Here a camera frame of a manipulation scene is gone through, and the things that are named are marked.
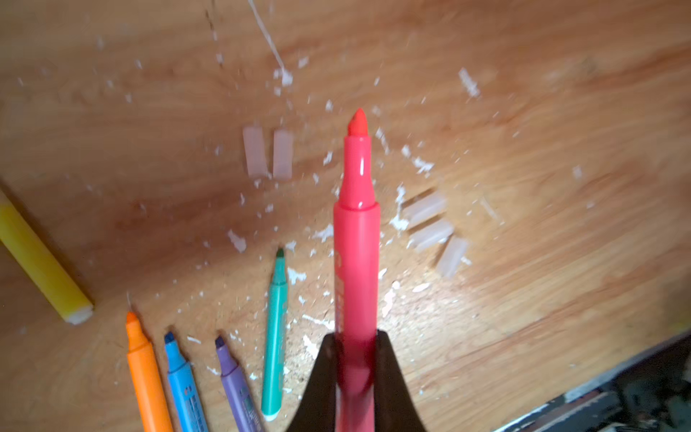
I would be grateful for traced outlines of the yellow marker pen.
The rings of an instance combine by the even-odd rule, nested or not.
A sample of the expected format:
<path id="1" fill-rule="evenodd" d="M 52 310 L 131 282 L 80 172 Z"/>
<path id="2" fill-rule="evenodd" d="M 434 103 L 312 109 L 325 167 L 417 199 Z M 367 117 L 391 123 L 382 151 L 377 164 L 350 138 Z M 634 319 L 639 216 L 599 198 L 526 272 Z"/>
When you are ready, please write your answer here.
<path id="1" fill-rule="evenodd" d="M 79 325 L 93 316 L 92 302 L 4 193 L 1 241 L 62 320 Z"/>

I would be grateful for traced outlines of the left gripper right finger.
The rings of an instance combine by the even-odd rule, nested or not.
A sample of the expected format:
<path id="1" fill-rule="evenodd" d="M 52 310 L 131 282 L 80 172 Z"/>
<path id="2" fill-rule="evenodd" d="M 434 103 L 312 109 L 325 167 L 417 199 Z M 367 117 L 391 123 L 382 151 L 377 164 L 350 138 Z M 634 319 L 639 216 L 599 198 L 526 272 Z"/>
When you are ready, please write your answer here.
<path id="1" fill-rule="evenodd" d="M 376 432 L 425 432 L 399 366 L 389 335 L 377 331 L 374 376 Z"/>

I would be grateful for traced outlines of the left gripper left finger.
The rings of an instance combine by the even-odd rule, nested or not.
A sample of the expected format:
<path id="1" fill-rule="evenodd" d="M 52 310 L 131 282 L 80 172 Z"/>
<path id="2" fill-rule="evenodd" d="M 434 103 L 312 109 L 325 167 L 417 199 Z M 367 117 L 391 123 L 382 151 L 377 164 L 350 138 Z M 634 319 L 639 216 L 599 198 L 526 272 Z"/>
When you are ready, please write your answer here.
<path id="1" fill-rule="evenodd" d="M 338 342 L 327 334 L 320 345 L 302 401 L 288 432 L 334 432 L 337 417 Z"/>

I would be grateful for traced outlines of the pink marker pen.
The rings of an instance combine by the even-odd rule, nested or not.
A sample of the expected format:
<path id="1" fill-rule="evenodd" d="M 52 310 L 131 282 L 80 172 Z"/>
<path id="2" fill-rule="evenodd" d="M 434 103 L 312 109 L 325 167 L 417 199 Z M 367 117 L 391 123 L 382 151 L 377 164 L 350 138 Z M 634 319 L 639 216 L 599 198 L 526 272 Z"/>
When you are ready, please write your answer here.
<path id="1" fill-rule="evenodd" d="M 334 205 L 338 431 L 374 430 L 381 208 L 372 184 L 372 142 L 359 109 L 347 126 Z"/>

